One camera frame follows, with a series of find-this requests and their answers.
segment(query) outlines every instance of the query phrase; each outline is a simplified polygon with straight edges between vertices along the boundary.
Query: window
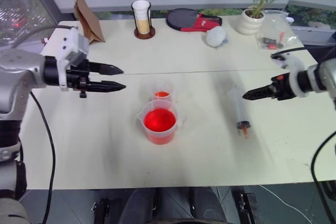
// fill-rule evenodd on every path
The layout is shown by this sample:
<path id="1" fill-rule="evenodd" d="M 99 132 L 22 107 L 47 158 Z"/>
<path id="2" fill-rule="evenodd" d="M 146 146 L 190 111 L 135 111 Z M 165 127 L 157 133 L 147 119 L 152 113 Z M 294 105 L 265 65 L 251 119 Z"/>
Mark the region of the window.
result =
<path id="1" fill-rule="evenodd" d="M 20 35 L 38 27 L 52 25 L 54 21 L 46 12 L 40 0 L 0 0 L 0 47 L 9 47 Z M 50 36 L 52 30 L 30 37 L 24 45 L 39 45 Z"/>
<path id="2" fill-rule="evenodd" d="M 336 11 L 288 5 L 289 16 L 294 18 L 294 26 L 336 29 Z"/>
<path id="3" fill-rule="evenodd" d="M 199 9 L 205 15 L 228 16 L 240 15 L 243 9 Z M 152 18 L 165 18 L 169 10 L 152 10 Z M 95 15 L 100 20 L 133 19 L 133 12 L 98 12 Z"/>

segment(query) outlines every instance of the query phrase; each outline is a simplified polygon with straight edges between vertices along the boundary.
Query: black cable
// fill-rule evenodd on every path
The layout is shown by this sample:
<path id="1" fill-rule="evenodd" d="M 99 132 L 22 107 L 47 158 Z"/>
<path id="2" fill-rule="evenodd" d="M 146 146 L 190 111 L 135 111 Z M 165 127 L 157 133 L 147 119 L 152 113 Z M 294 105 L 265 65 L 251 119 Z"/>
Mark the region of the black cable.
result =
<path id="1" fill-rule="evenodd" d="M 48 122 L 46 120 L 46 117 L 44 116 L 44 112 L 41 108 L 41 105 L 39 104 L 39 102 L 37 101 L 36 97 L 34 96 L 33 92 L 31 91 L 30 92 L 30 95 L 31 97 L 33 97 L 37 107 L 38 107 L 38 110 L 40 111 L 40 114 L 42 116 L 42 120 L 44 122 L 44 125 L 46 126 L 46 129 L 47 129 L 47 132 L 48 132 L 48 136 L 49 136 L 49 140 L 50 140 L 50 145 L 51 145 L 51 152 L 52 152 L 52 169 L 51 169 L 51 177 L 50 177 L 50 183 L 49 183 L 49 191 L 48 191 L 48 199 L 47 199 L 47 206 L 46 206 L 46 211 L 44 213 L 44 217 L 43 217 L 43 221 L 42 221 L 42 224 L 46 224 L 47 222 L 47 219 L 48 219 L 48 215 L 49 215 L 49 211 L 50 211 L 50 204 L 51 204 L 51 197 L 52 197 L 52 194 L 53 194 L 53 183 L 54 183 L 54 175 L 55 175 L 55 163 L 56 163 L 56 154 L 55 154 L 55 147 L 54 147 L 54 142 L 52 141 L 53 137 L 51 135 L 51 132 L 50 132 L 50 128 L 49 128 L 49 125 L 48 125 Z"/>
<path id="2" fill-rule="evenodd" d="M 271 54 L 272 56 L 276 56 L 276 55 L 281 55 L 284 54 L 285 52 L 294 52 L 294 51 L 301 51 L 301 50 L 307 50 L 307 49 L 327 49 L 327 48 L 333 48 L 334 46 L 309 46 L 309 47 L 297 47 L 297 48 L 292 48 L 292 49 L 287 49 L 287 50 L 283 50 L 280 52 L 275 52 L 274 54 Z"/>
<path id="3" fill-rule="evenodd" d="M 63 26 L 63 25 L 53 25 L 53 26 L 44 26 L 41 28 L 37 28 L 25 35 L 20 36 L 12 45 L 12 48 L 16 48 L 18 45 L 20 45 L 22 42 L 24 42 L 26 39 L 28 39 L 30 36 L 39 33 L 40 31 L 53 29 L 53 28 L 64 28 L 64 29 L 72 29 L 74 26 Z"/>
<path id="4" fill-rule="evenodd" d="M 317 156 L 319 155 L 320 151 L 322 150 L 322 148 L 336 135 L 336 131 L 334 133 L 332 133 L 330 136 L 328 136 L 328 138 L 326 140 L 323 141 L 323 143 L 318 147 L 318 149 L 316 150 L 315 154 L 314 154 L 314 157 L 311 161 L 311 166 L 310 166 L 310 170 L 311 170 L 311 175 L 313 177 L 313 180 L 314 180 L 314 183 L 316 185 L 316 188 L 317 188 L 317 191 L 320 195 L 320 198 L 321 198 L 321 201 L 322 201 L 322 204 L 323 204 L 323 207 L 324 207 L 324 210 L 330 220 L 330 223 L 331 224 L 336 224 L 336 221 L 334 219 L 334 216 L 332 215 L 331 211 L 330 211 L 330 208 L 328 206 L 328 203 L 326 201 L 326 198 L 323 194 L 323 191 L 320 187 L 320 184 L 319 182 L 317 181 L 316 179 L 316 176 L 315 176 L 315 170 L 314 170 L 314 167 L 315 167 L 315 161 L 316 161 L 316 158 Z"/>
<path id="5" fill-rule="evenodd" d="M 19 143 L 20 143 L 20 161 L 23 162 L 23 148 L 22 148 L 22 143 L 19 137 Z"/>

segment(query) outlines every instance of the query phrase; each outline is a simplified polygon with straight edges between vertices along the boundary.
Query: floor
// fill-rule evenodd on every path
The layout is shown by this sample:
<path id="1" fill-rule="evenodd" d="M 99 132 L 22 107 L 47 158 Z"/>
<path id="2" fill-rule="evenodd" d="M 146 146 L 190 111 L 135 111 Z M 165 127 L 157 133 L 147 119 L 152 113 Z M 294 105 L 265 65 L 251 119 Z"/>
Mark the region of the floor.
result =
<path id="1" fill-rule="evenodd" d="M 313 224 L 328 223 L 316 188 L 312 183 L 268 185 L 283 201 L 301 210 Z M 285 206 L 276 197 L 259 186 L 245 186 L 245 192 L 255 193 L 264 224 L 307 224 L 305 218 Z M 231 195 L 230 187 L 212 187 L 222 205 L 227 221 L 239 224 L 238 212 Z M 133 189 L 112 190 L 55 190 L 48 224 L 90 224 L 94 220 L 91 207 L 102 197 L 110 199 L 110 216 L 106 224 L 118 223 L 121 210 Z M 163 202 L 165 211 L 160 214 L 164 218 L 190 218 L 187 200 L 187 188 L 164 188 Z M 29 190 L 21 199 L 26 207 L 30 221 L 40 223 L 43 219 L 47 199 L 46 190 Z M 336 215 L 336 201 L 328 200 L 329 206 Z"/>

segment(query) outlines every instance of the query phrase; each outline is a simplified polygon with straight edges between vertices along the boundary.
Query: syringe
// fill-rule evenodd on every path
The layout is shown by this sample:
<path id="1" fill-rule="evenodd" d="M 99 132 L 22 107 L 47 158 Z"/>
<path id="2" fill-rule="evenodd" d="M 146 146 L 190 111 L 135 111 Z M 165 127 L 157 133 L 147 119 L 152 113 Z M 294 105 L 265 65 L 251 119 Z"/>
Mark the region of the syringe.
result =
<path id="1" fill-rule="evenodd" d="M 248 139 L 247 129 L 251 127 L 251 124 L 242 98 L 243 94 L 244 91 L 237 86 L 227 92 L 230 103 L 235 109 L 236 127 L 242 130 L 244 137 Z"/>

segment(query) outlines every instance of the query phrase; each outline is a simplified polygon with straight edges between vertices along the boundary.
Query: plastic beaker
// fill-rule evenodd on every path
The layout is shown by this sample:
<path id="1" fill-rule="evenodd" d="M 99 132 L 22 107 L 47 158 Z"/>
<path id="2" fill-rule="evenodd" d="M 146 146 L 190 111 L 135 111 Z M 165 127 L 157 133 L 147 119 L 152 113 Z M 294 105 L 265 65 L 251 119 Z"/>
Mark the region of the plastic beaker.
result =
<path id="1" fill-rule="evenodd" d="M 152 84 L 151 96 L 152 100 L 165 100 L 172 102 L 173 85 L 168 81 L 156 81 Z"/>
<path id="2" fill-rule="evenodd" d="M 170 142 L 177 128 L 177 110 L 165 100 L 154 100 L 137 115 L 148 139 L 154 144 Z"/>

